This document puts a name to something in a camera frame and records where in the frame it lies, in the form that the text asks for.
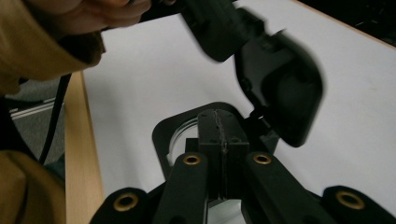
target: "screw hole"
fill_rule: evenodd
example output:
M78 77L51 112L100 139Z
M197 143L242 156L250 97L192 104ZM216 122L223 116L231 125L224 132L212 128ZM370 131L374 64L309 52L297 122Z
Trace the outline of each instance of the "screw hole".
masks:
M201 162L201 158L192 155L192 156L186 156L183 161L188 165L196 165Z
M113 207L116 211L126 212L136 207L138 201L139 199L134 193L128 192L121 194L114 202Z
M263 154L255 155L254 156L254 161L257 162L258 164L266 165L271 163L271 157Z
M340 190L336 193L335 197L340 204L351 209L361 210L365 206L364 201L352 192Z

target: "wooden table edge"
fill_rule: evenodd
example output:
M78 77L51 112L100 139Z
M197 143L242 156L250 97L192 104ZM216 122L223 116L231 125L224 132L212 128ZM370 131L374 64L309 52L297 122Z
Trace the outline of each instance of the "wooden table edge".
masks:
M64 99L66 223L87 224L105 199L82 72Z

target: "white table surface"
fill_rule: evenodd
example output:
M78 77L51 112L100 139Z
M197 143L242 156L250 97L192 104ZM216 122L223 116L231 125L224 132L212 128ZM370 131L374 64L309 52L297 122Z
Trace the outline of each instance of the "white table surface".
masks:
M293 1L238 2L266 19L268 33L286 29L305 46L326 83L306 144L280 142L276 156L307 189L321 195L345 185L396 216L395 48ZM107 53L85 79L106 196L163 182L151 141L161 120L217 101L243 116L252 110L233 59L208 59L179 16L108 31L104 39Z

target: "tan sleeve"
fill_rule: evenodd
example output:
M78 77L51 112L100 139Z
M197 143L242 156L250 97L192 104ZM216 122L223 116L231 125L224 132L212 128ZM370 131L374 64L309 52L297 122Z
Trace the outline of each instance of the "tan sleeve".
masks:
M0 96L17 93L20 77L47 80L99 63L99 33L69 36L59 44L22 0L0 0L0 10Z
M0 223L65 223L64 185L28 156L0 151Z

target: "black plastic part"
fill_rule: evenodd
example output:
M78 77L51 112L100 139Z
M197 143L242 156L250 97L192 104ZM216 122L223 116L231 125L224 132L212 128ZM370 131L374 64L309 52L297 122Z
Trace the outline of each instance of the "black plastic part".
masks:
M244 195L241 202L241 213L247 224L266 224L271 223L262 211L262 207L257 201L253 190L249 186L245 186Z
M198 138L186 138L185 152L198 152Z
M245 177L271 223L336 223L271 154L249 153Z
M158 210L161 197L163 196L163 190L165 189L166 182L163 182L160 186L153 189L148 193L148 204L146 206L144 219L141 223L151 223Z
M175 133L180 126L192 119L196 119L198 114L206 111L207 109L226 110L235 114L238 120L243 120L242 116L233 106L217 102L194 108L171 118L164 119L158 123L152 132L152 141L155 146L155 150L157 151L157 156L163 169L165 179L167 179L171 171L171 165L169 164L167 155L170 153L170 146L172 145Z
M396 223L396 219L388 211L355 189L343 186L327 188L321 203L338 223Z
M175 5L167 6L158 1L151 1L151 8L142 15L139 22L156 20L162 17L167 17L177 14L177 8Z
M235 68L255 112L286 143L301 146L323 92L312 58L282 33L263 33L235 54Z
M177 8L202 50L224 62L248 42L248 31L230 0L177 0Z
M180 155L166 181L152 223L206 223L207 172L207 158L203 154Z
M209 159L209 199L240 198L249 142L236 116L220 109L200 113L198 145L199 152Z
M127 211L118 211L115 209L116 200L124 195L132 193L136 196L137 204L135 207ZM148 204L148 195L145 191L141 189L119 189L116 192L110 194L103 204L96 211L95 215L91 220L91 224L141 224L145 223L145 214Z
M279 135L263 118L258 119L250 116L244 120L243 127L252 150L275 153Z

